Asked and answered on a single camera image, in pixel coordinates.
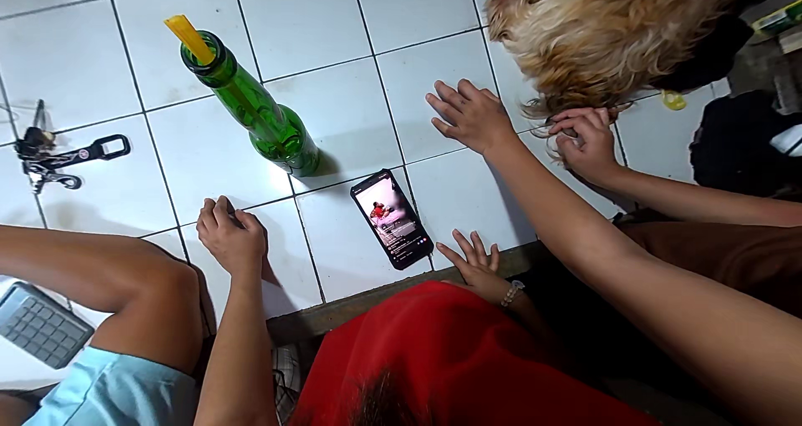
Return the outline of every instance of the hand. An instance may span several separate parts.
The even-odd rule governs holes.
[[[480,91],[466,79],[459,81],[458,91],[439,80],[435,89],[439,97],[426,94],[426,102],[445,119],[433,118],[431,123],[446,138],[456,139],[482,155],[488,149],[518,141],[504,105],[490,90]]]
[[[261,264],[267,250],[265,233],[251,213],[236,210],[234,216],[245,228],[237,227],[228,217],[228,199],[221,195],[217,202],[204,199],[197,226],[203,246],[212,253],[231,277],[251,274],[261,277]]]
[[[479,238],[478,233],[471,232],[473,246],[471,246],[471,243],[465,239],[465,236],[463,236],[459,230],[454,229],[452,235],[454,235],[454,239],[459,245],[459,248],[465,253],[465,258],[460,257],[459,254],[443,243],[437,243],[437,250],[459,269],[467,286],[458,285],[452,281],[444,282],[467,288],[481,298],[484,298],[487,302],[501,307],[501,301],[504,301],[507,291],[509,291],[509,287],[512,284],[496,276],[496,271],[499,268],[498,245],[490,246],[490,261],[488,262],[485,253],[485,245],[482,243],[481,238]]]
[[[606,108],[577,108],[552,117],[556,122],[548,130],[556,134],[573,129],[581,140],[579,144],[565,134],[556,137],[557,150],[569,169],[588,182],[602,185],[616,172],[626,170],[615,159],[615,138],[609,129],[610,118]]]

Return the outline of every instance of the keychain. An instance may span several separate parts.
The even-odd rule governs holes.
[[[56,169],[91,160],[113,160],[131,153],[128,138],[122,134],[112,134],[96,139],[94,143],[78,150],[53,155],[51,150],[55,147],[55,135],[44,131],[40,124],[44,124],[44,102],[41,99],[36,104],[34,124],[25,130],[25,136],[14,145],[17,157],[23,161],[23,172],[30,177],[34,194],[40,194],[47,182],[58,182],[67,189],[81,187],[82,181],[79,177],[58,173]],[[114,141],[120,141],[123,148],[106,153],[103,145]]]

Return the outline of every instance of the beaded bracelet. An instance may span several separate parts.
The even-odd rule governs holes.
[[[507,295],[504,297],[504,301],[501,301],[501,306],[507,308],[515,299],[518,291],[524,288],[524,284],[521,281],[513,281],[513,286],[509,287],[507,291]]]

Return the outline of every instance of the yellow dog tag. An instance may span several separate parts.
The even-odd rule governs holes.
[[[676,91],[662,91],[662,104],[670,110],[678,112],[688,106],[682,94]]]

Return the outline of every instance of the white tile floor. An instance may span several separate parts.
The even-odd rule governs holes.
[[[447,267],[439,255],[391,268],[349,197],[356,180],[391,168],[428,233],[478,229],[508,249],[536,238],[482,158],[429,124],[424,95],[436,79],[469,78],[500,94],[516,131],[554,173],[595,206],[620,208],[583,185],[527,132],[517,114],[534,90],[480,24],[485,0],[0,0],[0,223],[147,236],[200,267],[220,318],[228,275],[197,240],[203,198],[227,194],[270,233],[277,283],[266,283],[266,317],[286,314]],[[325,155],[321,172],[287,176],[251,148],[247,133],[184,68],[161,21],[185,13],[215,32],[279,103],[295,109]],[[687,96],[671,112],[658,97],[618,122],[619,160],[690,179],[687,144],[705,103],[726,83]],[[65,172],[84,186],[45,186],[34,196],[10,143],[31,123],[37,99],[59,132],[59,151],[125,134],[132,153]],[[107,316],[73,303],[99,324]],[[0,388],[57,380],[0,339]],[[20,366],[6,370],[5,362]]]

